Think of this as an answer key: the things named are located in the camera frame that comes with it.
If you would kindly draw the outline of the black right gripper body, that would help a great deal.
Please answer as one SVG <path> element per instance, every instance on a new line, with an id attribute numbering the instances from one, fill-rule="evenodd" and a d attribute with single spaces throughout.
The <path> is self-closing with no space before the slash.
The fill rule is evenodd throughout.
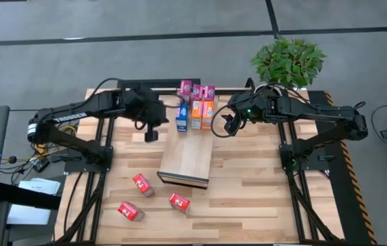
<path id="1" fill-rule="evenodd" d="M 236 115 L 239 115 L 242 121 L 264 121 L 265 100 L 260 96 L 255 96 L 253 93 L 234 94 L 229 100 L 229 108 Z"/>

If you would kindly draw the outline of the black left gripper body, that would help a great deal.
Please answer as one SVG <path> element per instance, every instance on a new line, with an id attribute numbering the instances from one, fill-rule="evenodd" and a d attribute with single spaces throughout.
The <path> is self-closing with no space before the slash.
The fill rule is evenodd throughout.
<path id="1" fill-rule="evenodd" d="M 135 128 L 157 127 L 169 123 L 167 109 L 161 101 L 147 103 L 134 120 Z"/>

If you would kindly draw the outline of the orange cereal box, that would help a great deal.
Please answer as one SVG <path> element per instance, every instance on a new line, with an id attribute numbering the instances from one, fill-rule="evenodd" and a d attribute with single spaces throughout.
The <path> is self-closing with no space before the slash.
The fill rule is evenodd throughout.
<path id="1" fill-rule="evenodd" d="M 202 129 L 210 129 L 214 115 L 214 101 L 203 101 Z"/>
<path id="2" fill-rule="evenodd" d="M 201 129 L 203 118 L 203 101 L 194 100 L 191 108 L 191 128 Z"/>

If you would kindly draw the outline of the blue cereal box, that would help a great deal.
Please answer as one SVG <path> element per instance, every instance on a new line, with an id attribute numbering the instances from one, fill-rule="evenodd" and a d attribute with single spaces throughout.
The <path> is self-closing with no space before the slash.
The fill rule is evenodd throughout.
<path id="1" fill-rule="evenodd" d="M 188 105 L 181 104 L 175 113 L 175 123 L 177 131 L 186 132 L 188 130 Z"/>

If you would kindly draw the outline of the red Froot Loops cereal box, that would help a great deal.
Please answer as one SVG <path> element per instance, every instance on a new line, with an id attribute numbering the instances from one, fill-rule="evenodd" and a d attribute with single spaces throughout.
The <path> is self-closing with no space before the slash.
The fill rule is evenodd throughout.
<path id="1" fill-rule="evenodd" d="M 130 202 L 122 202 L 117 210 L 129 221 L 134 222 L 142 220 L 145 215 L 145 213 L 139 207 Z"/>
<path id="2" fill-rule="evenodd" d="M 178 210 L 184 214 L 187 213 L 187 211 L 190 207 L 190 200 L 186 199 L 185 197 L 180 196 L 177 193 L 172 194 L 172 196 L 169 198 L 169 203 L 176 210 Z"/>
<path id="3" fill-rule="evenodd" d="M 132 179 L 133 179 L 135 185 L 137 186 L 137 188 L 139 189 L 139 191 L 145 197 L 149 197 L 149 196 L 154 194 L 154 190 L 153 190 L 152 186 L 150 185 L 150 183 L 148 182 L 148 180 L 146 179 L 146 177 L 143 174 L 137 174 Z"/>

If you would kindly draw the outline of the white plant pot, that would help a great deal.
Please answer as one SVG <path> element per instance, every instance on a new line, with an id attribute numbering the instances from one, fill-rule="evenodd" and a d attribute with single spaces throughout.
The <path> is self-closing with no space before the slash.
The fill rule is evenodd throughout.
<path id="1" fill-rule="evenodd" d="M 278 94 L 279 96 L 282 96 L 284 92 L 286 92 L 288 96 L 296 96 L 295 92 L 293 91 L 288 92 L 283 85 L 268 85 L 268 84 L 258 85 L 254 89 L 254 94 L 257 92 L 268 92 L 268 91 L 272 91 L 275 94 Z"/>

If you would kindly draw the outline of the green leafy plant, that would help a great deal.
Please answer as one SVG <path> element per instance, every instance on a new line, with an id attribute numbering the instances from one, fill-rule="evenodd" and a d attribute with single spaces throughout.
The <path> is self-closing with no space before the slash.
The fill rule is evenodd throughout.
<path id="1" fill-rule="evenodd" d="M 316 44 L 280 38 L 261 47 L 250 63 L 262 82 L 302 88 L 313 84 L 325 58 Z"/>

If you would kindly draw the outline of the black power adapter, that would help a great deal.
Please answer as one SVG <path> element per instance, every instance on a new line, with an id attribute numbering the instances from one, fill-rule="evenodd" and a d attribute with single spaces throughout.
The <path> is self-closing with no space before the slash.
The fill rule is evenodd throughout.
<path id="1" fill-rule="evenodd" d="M 48 159 L 36 159 L 33 162 L 33 170 L 40 173 L 42 172 L 51 162 Z"/>

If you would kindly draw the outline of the white paper sheet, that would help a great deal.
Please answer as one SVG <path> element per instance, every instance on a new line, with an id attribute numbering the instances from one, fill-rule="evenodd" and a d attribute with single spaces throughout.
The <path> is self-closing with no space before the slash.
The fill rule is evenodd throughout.
<path id="1" fill-rule="evenodd" d="M 39 193 L 48 195 L 56 195 L 61 183 L 54 180 L 46 180 L 43 178 L 33 178 L 31 180 L 21 180 L 18 187 L 21 189 L 28 189 Z"/>
<path id="2" fill-rule="evenodd" d="M 8 213 L 8 225 L 46 225 L 51 211 L 22 205 L 11 205 Z"/>

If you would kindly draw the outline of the black panel with hazard stripes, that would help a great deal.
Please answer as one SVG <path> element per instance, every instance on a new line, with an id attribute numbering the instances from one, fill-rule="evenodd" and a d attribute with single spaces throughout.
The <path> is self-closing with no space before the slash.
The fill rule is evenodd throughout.
<path id="1" fill-rule="evenodd" d="M 336 215 L 322 220 L 338 237 L 348 243 L 374 245 L 377 243 L 362 192 L 344 141 L 330 143 L 313 152 L 310 168 L 329 171 Z"/>

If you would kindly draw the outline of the black bar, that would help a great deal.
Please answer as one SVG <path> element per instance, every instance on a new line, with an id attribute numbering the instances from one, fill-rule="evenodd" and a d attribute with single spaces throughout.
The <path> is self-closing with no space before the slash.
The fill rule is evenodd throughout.
<path id="1" fill-rule="evenodd" d="M 57 210 L 61 198 L 56 195 L 31 191 L 0 182 L 0 202 Z"/>

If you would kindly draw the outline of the black table frame rail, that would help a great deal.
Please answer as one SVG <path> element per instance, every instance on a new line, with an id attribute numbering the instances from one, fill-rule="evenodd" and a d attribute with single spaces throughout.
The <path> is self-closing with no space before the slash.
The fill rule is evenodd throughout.
<path id="1" fill-rule="evenodd" d="M 117 83 L 117 88 L 132 87 L 137 85 L 144 85 L 159 91 L 160 94 L 169 95 L 174 94 L 175 90 L 181 85 L 182 79 L 133 79 L 122 80 Z M 218 87 L 215 86 L 215 95 L 230 95 L 242 92 L 254 92 L 255 85 L 251 78 L 249 78 L 242 87 Z"/>

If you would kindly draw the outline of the wooden shelf with black frame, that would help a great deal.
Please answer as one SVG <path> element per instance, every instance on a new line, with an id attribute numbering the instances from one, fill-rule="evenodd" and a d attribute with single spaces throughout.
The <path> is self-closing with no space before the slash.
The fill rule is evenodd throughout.
<path id="1" fill-rule="evenodd" d="M 176 129 L 175 105 L 177 96 L 161 96 L 168 104 L 165 124 L 168 132 L 164 139 L 164 151 L 157 176 L 163 183 L 207 189 L 212 160 L 214 135 L 209 129 L 191 129 L 180 132 Z"/>

